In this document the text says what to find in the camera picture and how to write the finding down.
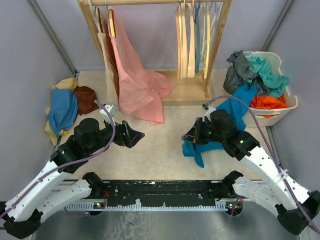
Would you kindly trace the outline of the blue t-shirt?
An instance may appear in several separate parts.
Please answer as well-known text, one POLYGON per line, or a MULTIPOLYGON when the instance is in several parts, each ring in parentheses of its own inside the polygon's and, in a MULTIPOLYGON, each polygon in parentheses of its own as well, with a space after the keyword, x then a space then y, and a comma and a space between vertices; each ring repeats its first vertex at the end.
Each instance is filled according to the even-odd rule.
MULTIPOLYGON (((249 85, 248 83, 245 83, 239 86, 232 96, 241 100, 248 107, 250 107, 251 101, 257 93, 258 87, 256 84, 249 85)), ((216 109, 226 110, 233 117, 234 123, 238 130, 244 131, 246 129, 246 124, 244 123, 243 117, 247 114, 248 109, 242 103, 233 98, 229 98, 224 103, 216 107, 216 109)), ((185 157, 193 158, 195 163, 201 168, 205 167, 202 153, 223 149, 224 148, 221 143, 212 141, 206 145, 193 144, 185 141, 182 145, 183 155, 185 157)))

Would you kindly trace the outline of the orange hanger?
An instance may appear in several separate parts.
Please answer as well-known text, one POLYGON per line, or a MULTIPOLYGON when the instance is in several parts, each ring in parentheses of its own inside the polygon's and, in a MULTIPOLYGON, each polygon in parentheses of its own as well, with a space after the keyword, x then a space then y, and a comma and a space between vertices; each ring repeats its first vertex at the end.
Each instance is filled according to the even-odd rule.
POLYGON ((181 33, 180 33, 180 22, 179 22, 179 8, 175 9, 175 22, 176 22, 176 34, 177 34, 177 79, 181 77, 181 33))

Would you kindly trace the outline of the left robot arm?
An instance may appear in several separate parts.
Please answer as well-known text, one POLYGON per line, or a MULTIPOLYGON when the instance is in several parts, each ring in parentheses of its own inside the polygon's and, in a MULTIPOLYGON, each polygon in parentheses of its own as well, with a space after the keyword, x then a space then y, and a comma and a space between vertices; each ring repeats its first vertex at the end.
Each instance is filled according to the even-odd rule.
POLYGON ((132 129, 128 122, 112 125, 105 123, 100 129, 96 119, 87 118, 74 128, 74 134, 59 146, 40 174, 16 197, 0 204, 3 229, 17 239, 25 239, 59 210, 86 198, 99 198, 104 183, 94 173, 86 173, 70 187, 51 194, 52 190, 79 168, 104 153, 111 144, 133 148, 145 134, 132 129))

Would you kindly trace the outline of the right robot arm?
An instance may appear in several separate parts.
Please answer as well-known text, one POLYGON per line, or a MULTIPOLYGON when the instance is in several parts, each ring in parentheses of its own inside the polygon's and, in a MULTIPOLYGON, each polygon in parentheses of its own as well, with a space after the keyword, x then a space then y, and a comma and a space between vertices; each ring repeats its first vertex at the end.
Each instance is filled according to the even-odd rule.
POLYGON ((245 197, 271 212, 291 234, 298 236, 320 212, 319 191, 309 191, 292 179, 267 154, 250 133, 238 130, 226 110, 213 108, 182 139, 202 146, 210 142, 222 144, 225 152, 245 164, 263 183, 255 183, 233 171, 224 178, 223 192, 229 198, 245 197))

